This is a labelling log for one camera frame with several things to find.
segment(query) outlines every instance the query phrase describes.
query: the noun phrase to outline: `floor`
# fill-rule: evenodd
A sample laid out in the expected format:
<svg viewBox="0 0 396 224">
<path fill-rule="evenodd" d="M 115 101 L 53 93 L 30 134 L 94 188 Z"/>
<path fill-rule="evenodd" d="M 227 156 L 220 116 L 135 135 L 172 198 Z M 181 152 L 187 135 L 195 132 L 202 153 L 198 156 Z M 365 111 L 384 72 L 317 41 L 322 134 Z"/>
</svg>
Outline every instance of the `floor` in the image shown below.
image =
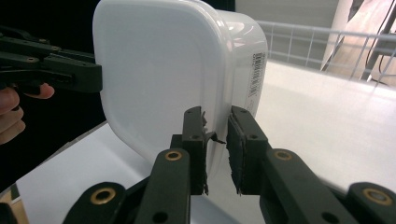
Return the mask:
<svg viewBox="0 0 396 224">
<path fill-rule="evenodd" d="M 346 31 L 349 32 L 360 32 L 366 34 L 377 34 L 378 29 L 385 19 L 389 7 L 392 4 L 392 0 L 365 0 L 361 5 L 361 8 L 348 23 Z M 361 47 L 364 45 L 366 37 L 346 35 L 344 42 L 341 44 L 339 50 L 337 50 L 334 58 L 332 59 L 333 64 L 347 64 L 349 67 L 342 67 L 337 65 L 330 65 L 326 71 L 329 73 L 340 74 L 345 76 L 351 76 L 353 74 L 353 66 L 357 65 L 358 70 L 355 71 L 353 77 L 359 78 L 364 69 L 366 63 L 367 55 L 369 53 L 370 47 L 373 45 L 374 40 L 369 39 L 367 42 L 367 49 L 362 53 L 361 59 L 359 60 L 361 54 Z M 382 70 L 386 67 L 388 61 L 388 56 L 384 57 L 381 64 Z M 377 60 L 375 67 L 372 72 L 373 80 L 378 80 L 379 78 L 379 65 L 381 57 Z M 396 75 L 396 60 L 392 60 L 389 64 L 389 68 L 386 74 Z M 386 85 L 396 87 L 396 76 L 395 77 L 383 77 L 381 82 Z"/>
</svg>

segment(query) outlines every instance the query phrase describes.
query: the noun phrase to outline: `black background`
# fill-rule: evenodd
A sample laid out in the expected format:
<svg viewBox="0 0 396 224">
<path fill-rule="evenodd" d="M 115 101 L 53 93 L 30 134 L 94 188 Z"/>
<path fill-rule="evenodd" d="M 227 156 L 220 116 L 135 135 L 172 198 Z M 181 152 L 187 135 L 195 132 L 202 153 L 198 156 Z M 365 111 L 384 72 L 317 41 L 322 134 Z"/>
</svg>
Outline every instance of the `black background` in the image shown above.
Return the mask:
<svg viewBox="0 0 396 224">
<path fill-rule="evenodd" d="M 92 16 L 98 0 L 1 0 L 0 25 L 25 30 L 63 49 L 93 52 Z M 234 0 L 206 1 L 234 11 Z M 20 94 L 26 129 L 0 146 L 0 191 L 57 149 L 106 120 L 99 93 L 56 90 L 48 100 Z"/>
</svg>

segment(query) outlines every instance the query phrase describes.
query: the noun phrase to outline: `mounting hole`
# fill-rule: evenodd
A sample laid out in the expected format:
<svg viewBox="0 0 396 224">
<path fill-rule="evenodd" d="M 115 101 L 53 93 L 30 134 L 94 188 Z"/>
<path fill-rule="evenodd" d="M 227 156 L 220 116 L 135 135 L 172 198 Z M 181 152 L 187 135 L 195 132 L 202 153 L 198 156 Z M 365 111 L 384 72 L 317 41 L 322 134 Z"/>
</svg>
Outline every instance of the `mounting hole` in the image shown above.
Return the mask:
<svg viewBox="0 0 396 224">
<path fill-rule="evenodd" d="M 280 159 L 280 160 L 282 160 L 282 161 L 289 161 L 292 158 L 290 153 L 286 152 L 286 151 L 276 151 L 275 152 L 275 157 Z"/>
<path fill-rule="evenodd" d="M 382 190 L 378 189 L 364 189 L 364 196 L 374 203 L 389 206 L 392 205 L 393 200 Z"/>
<path fill-rule="evenodd" d="M 200 137 L 198 136 L 198 135 L 192 135 L 192 136 L 190 136 L 190 139 L 194 139 L 194 140 L 197 140 L 197 139 L 199 139 Z"/>
<path fill-rule="evenodd" d="M 154 223 L 164 223 L 168 219 L 168 215 L 165 212 L 158 212 L 152 216 Z"/>
<path fill-rule="evenodd" d="M 338 219 L 338 217 L 331 213 L 324 212 L 324 213 L 322 213 L 322 217 L 325 221 L 327 221 L 329 223 L 340 223 L 340 220 Z"/>
<path fill-rule="evenodd" d="M 110 202 L 116 196 L 116 191 L 112 188 L 98 189 L 91 195 L 91 203 L 105 204 Z"/>
<path fill-rule="evenodd" d="M 165 158 L 169 161 L 177 161 L 181 158 L 181 153 L 178 151 L 170 151 L 166 153 Z"/>
</svg>

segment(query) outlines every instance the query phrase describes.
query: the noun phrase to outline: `sticker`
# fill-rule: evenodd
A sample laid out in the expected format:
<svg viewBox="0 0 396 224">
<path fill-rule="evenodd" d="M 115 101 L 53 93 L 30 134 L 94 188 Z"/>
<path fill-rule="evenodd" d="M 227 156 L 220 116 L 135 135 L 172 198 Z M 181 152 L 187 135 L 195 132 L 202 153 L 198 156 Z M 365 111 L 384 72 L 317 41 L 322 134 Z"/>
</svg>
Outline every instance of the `sticker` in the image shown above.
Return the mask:
<svg viewBox="0 0 396 224">
<path fill-rule="evenodd" d="M 265 68 L 265 52 L 254 53 L 251 63 L 250 79 L 247 89 L 247 99 L 245 101 L 245 109 L 248 110 L 253 117 L 256 115 L 258 102 L 262 92 L 263 70 Z"/>
</svg>

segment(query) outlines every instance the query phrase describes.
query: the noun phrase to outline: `white table surface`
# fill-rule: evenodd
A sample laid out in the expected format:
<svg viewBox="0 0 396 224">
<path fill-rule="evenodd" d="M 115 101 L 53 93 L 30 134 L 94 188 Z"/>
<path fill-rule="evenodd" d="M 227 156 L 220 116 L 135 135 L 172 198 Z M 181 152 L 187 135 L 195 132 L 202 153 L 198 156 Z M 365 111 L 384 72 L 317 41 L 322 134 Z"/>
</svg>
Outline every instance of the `white table surface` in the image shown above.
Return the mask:
<svg viewBox="0 0 396 224">
<path fill-rule="evenodd" d="M 274 148 L 296 152 L 343 190 L 369 181 L 396 191 L 396 91 L 268 62 L 256 120 Z M 17 181 L 31 223 L 62 223 L 90 186 L 125 188 L 151 165 L 106 124 Z M 239 196 L 227 152 L 209 179 L 209 197 L 192 197 L 192 223 L 263 223 L 258 196 Z"/>
</svg>

